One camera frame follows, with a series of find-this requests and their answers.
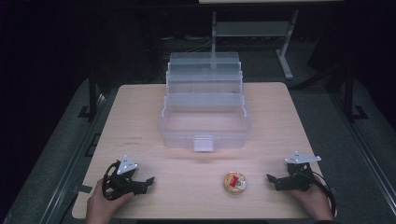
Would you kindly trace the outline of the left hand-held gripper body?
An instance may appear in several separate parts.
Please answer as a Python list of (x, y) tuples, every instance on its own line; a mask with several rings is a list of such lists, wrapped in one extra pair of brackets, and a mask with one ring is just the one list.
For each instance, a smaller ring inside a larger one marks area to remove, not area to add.
[(121, 197), (130, 192), (134, 193), (136, 187), (144, 186), (143, 182), (132, 180), (137, 167), (128, 156), (111, 164), (106, 171), (106, 196)]

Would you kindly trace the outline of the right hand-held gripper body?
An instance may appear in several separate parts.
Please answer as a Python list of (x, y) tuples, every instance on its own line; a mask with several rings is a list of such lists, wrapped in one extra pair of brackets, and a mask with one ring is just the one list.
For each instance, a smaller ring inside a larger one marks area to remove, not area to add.
[(277, 183), (281, 186), (281, 190), (308, 190), (314, 180), (310, 163), (317, 161), (321, 161), (320, 156), (298, 151), (286, 158), (285, 163), (289, 175), (279, 178)]

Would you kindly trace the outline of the person's right hand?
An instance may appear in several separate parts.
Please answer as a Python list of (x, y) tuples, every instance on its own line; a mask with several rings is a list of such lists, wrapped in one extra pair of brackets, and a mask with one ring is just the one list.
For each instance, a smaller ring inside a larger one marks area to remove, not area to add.
[(316, 185), (306, 191), (293, 189), (289, 191), (315, 221), (335, 221), (328, 197)]

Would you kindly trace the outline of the person's left hand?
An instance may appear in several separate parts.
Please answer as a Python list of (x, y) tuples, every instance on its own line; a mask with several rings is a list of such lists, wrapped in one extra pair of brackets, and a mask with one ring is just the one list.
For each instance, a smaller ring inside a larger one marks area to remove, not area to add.
[(103, 180), (99, 179), (87, 201), (86, 224), (109, 224), (114, 213), (134, 197), (133, 193), (128, 193), (114, 201), (109, 201), (103, 195), (102, 186)]

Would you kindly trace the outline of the wooden table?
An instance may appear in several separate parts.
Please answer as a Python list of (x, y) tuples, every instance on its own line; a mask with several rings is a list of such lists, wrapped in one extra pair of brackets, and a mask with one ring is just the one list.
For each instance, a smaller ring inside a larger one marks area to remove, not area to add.
[[(84, 178), (95, 187), (116, 161), (128, 156), (138, 167), (133, 181), (155, 177), (146, 194), (135, 195), (115, 214), (132, 219), (236, 220), (305, 218), (287, 190), (276, 190), (267, 174), (288, 176), (285, 159), (295, 151), (314, 154), (290, 93), (281, 82), (243, 83), (251, 129), (241, 148), (198, 152), (167, 147), (158, 130), (165, 84), (120, 87)], [(232, 195), (224, 176), (236, 171), (245, 191)]]

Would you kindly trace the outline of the clear plastic tiered storage box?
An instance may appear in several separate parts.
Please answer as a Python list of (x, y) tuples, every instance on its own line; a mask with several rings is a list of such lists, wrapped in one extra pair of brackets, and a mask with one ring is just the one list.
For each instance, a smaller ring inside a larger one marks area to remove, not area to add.
[(241, 148), (251, 129), (236, 52), (174, 52), (158, 130), (167, 147)]

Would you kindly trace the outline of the black metal post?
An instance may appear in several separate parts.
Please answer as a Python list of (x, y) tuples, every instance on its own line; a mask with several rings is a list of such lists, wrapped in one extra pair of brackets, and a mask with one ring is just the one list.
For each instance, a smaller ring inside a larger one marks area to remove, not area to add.
[(356, 119), (368, 119), (367, 114), (361, 106), (353, 105), (354, 77), (350, 69), (345, 76), (344, 88), (344, 113), (350, 122)]
[(79, 118), (85, 118), (88, 122), (93, 121), (96, 113), (97, 113), (97, 91), (96, 91), (96, 81), (95, 74), (91, 72), (88, 78), (89, 85), (89, 104), (84, 105), (79, 113)]

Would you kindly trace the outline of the grey metal stand frame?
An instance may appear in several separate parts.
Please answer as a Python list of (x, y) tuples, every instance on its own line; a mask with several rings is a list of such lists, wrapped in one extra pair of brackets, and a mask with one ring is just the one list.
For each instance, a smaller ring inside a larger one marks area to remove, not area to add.
[(293, 10), (288, 21), (218, 21), (217, 12), (212, 13), (211, 52), (217, 51), (219, 37), (282, 37), (283, 45), (276, 50), (276, 57), (285, 79), (293, 80), (286, 53), (299, 15)]

